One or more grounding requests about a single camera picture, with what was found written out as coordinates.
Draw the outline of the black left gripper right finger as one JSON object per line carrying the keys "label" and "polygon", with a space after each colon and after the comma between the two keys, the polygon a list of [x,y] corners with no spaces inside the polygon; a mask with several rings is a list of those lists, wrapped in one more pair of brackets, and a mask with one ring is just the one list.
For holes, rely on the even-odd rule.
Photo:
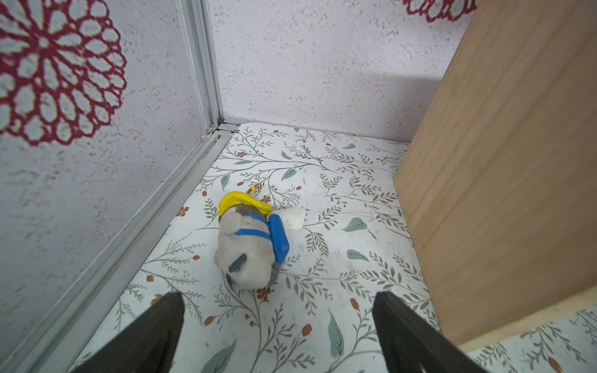
{"label": "black left gripper right finger", "polygon": [[389,372],[484,372],[392,292],[379,292],[373,319]]}

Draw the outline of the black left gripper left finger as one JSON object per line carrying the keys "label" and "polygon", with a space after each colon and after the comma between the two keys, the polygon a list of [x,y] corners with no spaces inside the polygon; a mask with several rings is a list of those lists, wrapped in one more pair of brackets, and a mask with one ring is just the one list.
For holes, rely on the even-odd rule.
{"label": "black left gripper left finger", "polygon": [[180,340],[185,306],[180,292],[163,295],[75,372],[168,372]]}

